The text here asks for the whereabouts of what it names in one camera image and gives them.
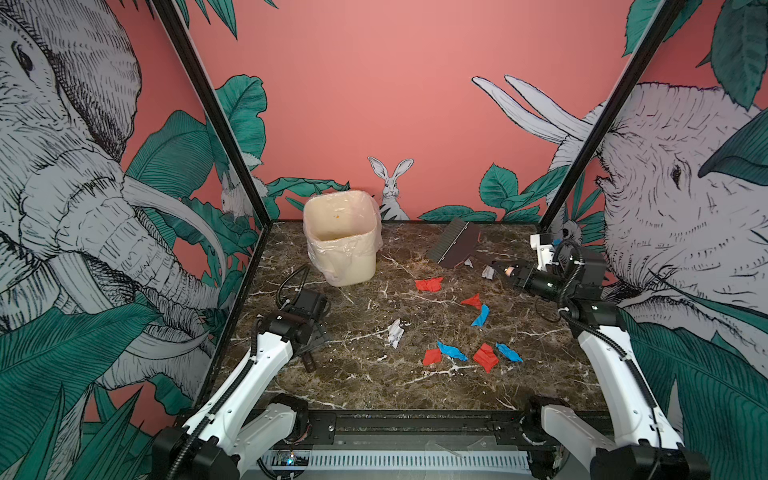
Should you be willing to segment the dark brown hand brush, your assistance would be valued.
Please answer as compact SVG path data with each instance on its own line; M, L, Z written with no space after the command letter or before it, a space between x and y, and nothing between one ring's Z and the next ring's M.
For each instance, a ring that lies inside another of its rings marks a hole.
M460 218L453 219L443 230L437 243L427 252L427 258L443 268L457 268L473 257L490 266L498 260L478 250L481 229Z

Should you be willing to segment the cream trash bin with liner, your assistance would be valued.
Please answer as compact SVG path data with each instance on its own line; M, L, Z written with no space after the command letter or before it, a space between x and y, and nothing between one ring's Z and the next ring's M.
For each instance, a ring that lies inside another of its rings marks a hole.
M379 206L368 193L346 190L311 198L303 210L308 256L334 287L367 282L383 246Z

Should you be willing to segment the dark brown dustpan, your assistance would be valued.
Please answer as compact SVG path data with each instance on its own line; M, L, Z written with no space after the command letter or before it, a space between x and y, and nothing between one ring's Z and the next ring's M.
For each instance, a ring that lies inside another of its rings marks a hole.
M314 347L306 346L300 353L300 359L307 373L313 373L317 370L316 362L313 356L314 350Z

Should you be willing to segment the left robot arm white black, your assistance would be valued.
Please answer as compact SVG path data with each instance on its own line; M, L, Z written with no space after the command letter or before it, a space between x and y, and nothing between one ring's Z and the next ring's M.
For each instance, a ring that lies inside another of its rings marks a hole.
M249 416L266 388L294 357L310 355L315 325L328 300L312 290L258 320L249 350L219 390L181 427L153 440L150 479L239 479L275 444L296 444L311 432L308 402L287 394Z

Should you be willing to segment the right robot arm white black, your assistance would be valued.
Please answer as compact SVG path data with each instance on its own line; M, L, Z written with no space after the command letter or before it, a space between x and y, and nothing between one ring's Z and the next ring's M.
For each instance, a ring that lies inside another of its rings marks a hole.
M553 302L586 354L610 414L607 438L572 409L539 409L542 431L556 439L593 479L708 479L704 456L688 449L662 412L631 347L627 321L602 298L603 257L572 241L552 256L554 265L489 261L512 287Z

